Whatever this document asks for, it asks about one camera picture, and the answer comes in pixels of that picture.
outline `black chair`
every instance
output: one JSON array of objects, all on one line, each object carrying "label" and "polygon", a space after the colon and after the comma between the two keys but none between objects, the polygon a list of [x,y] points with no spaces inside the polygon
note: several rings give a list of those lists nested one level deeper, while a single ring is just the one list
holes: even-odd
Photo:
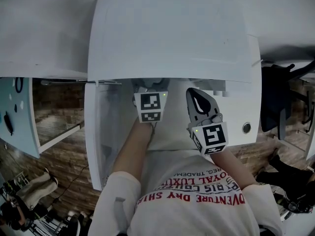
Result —
[{"label": "black chair", "polygon": [[289,81],[301,78],[315,70],[315,60],[303,68],[291,72],[294,64],[288,67],[272,65],[261,68],[262,92],[260,121],[263,132],[278,127],[278,138],[285,138],[285,121],[291,116],[291,100],[298,98],[307,105],[307,115],[312,113],[312,99],[309,92],[302,95],[290,89]]}]

